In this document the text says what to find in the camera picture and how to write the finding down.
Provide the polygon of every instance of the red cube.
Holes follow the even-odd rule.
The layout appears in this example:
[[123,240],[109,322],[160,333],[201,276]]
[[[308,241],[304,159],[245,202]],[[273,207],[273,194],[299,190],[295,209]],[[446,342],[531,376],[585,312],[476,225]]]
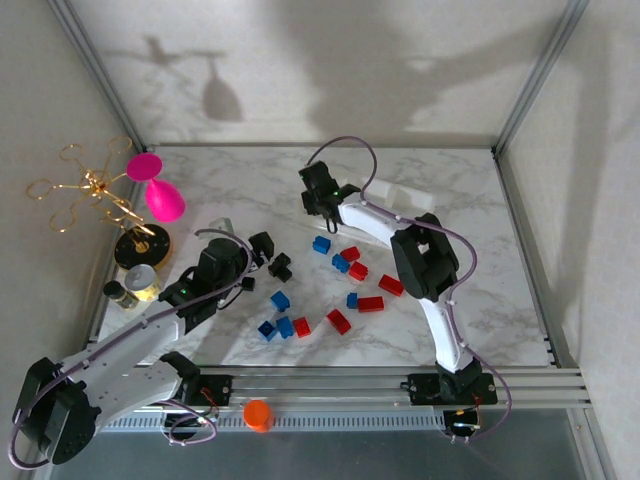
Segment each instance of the red cube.
[[404,292],[402,283],[389,275],[383,275],[378,286],[389,293],[393,293],[396,297],[399,297]]
[[340,255],[347,262],[351,263],[354,260],[358,260],[360,258],[360,250],[358,250],[358,247],[349,247],[349,248],[345,248],[343,251],[341,251]]
[[379,312],[384,310],[382,297],[367,297],[358,299],[358,311],[360,313]]
[[307,322],[306,317],[301,317],[297,320],[294,320],[293,328],[296,329],[298,338],[306,337],[307,335],[311,334],[311,329],[309,328],[309,323]]
[[338,330],[340,335],[344,335],[349,330],[351,330],[351,324],[344,317],[344,315],[340,313],[340,310],[338,309],[333,310],[331,313],[327,315],[327,318],[331,322],[331,325],[333,325],[333,328]]
[[351,265],[351,268],[349,269],[349,275],[360,281],[364,280],[368,273],[369,269],[360,262],[353,262],[353,265]]

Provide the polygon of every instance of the blue block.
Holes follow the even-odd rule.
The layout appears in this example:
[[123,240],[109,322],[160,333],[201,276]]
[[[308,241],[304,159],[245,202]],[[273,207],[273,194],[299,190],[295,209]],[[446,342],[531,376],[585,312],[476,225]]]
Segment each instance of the blue block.
[[336,267],[342,273],[347,273],[347,270],[349,270],[349,262],[347,262],[342,255],[337,253],[331,259],[331,265]]
[[282,317],[276,320],[276,325],[278,325],[278,330],[280,330],[280,335],[282,338],[288,338],[293,335],[293,324],[289,317]]
[[347,295],[347,308],[358,308],[358,294],[357,293],[350,293],[349,295]]
[[322,253],[323,255],[326,255],[327,253],[329,253],[330,248],[331,248],[331,240],[329,240],[328,238],[324,238],[318,235],[316,239],[313,241],[313,249],[316,252]]
[[291,306],[291,303],[289,303],[289,299],[287,298],[287,296],[280,290],[273,294],[273,296],[271,297],[271,303],[273,303],[273,306],[276,307],[279,312],[284,312]]
[[278,333],[278,330],[271,322],[264,322],[258,327],[258,331],[267,339],[267,342],[271,341],[271,339],[276,336],[276,333]]

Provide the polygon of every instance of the pink egg-shaped object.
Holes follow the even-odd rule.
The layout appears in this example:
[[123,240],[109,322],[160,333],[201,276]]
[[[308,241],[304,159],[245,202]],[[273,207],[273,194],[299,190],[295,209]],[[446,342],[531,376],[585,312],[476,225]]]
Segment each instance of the pink egg-shaped object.
[[162,170],[162,159],[153,153],[136,155],[127,164],[127,175],[134,182],[146,182]]
[[164,180],[151,179],[145,198],[151,214],[160,222],[175,222],[187,207],[180,191]]

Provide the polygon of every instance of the small jar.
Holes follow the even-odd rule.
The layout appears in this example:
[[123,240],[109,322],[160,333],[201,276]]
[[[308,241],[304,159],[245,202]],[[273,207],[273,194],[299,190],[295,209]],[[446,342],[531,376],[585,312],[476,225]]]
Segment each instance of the small jar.
[[102,293],[125,310],[131,310],[138,305],[136,296],[124,288],[117,280],[107,282],[102,289]]

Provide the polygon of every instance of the white marble table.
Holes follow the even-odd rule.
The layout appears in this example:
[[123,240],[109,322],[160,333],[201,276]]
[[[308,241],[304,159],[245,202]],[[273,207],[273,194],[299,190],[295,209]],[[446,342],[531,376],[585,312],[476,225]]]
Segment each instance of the white marble table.
[[[395,274],[390,251],[375,245],[332,236],[329,256],[314,252],[313,238],[322,231],[301,218],[303,184],[298,170],[312,148],[288,147],[161,147],[165,162],[159,178],[169,180],[187,201],[185,216],[165,225],[174,252],[161,271],[165,282],[198,261],[206,246],[193,232],[220,217],[229,217],[243,238],[266,230],[293,263],[293,278],[283,284],[266,268],[256,273],[256,289],[243,293],[233,306],[204,322],[187,337],[145,360],[177,350],[199,365],[315,365],[418,366],[435,361],[435,349],[418,303],[382,292],[377,282],[384,273]],[[379,149],[378,178],[434,195],[435,214],[443,225],[465,235],[477,248],[479,267],[456,292],[456,315],[471,345],[489,362],[499,365],[546,366],[548,356],[534,310],[516,238],[488,150]],[[335,178],[367,176],[371,161],[362,149],[334,148],[321,156]],[[139,202],[138,211],[151,220]],[[331,255],[356,243],[362,262],[370,270],[362,283],[331,266]],[[460,259],[460,273],[469,254],[452,240]],[[313,330],[306,338],[266,342],[258,333],[265,320],[277,314],[269,297],[282,290],[291,300],[286,315],[306,316]],[[384,312],[359,314],[345,306],[346,295],[382,294]],[[352,330],[340,336],[324,316],[340,310]],[[100,338],[104,338],[140,312],[124,314],[112,302]]]

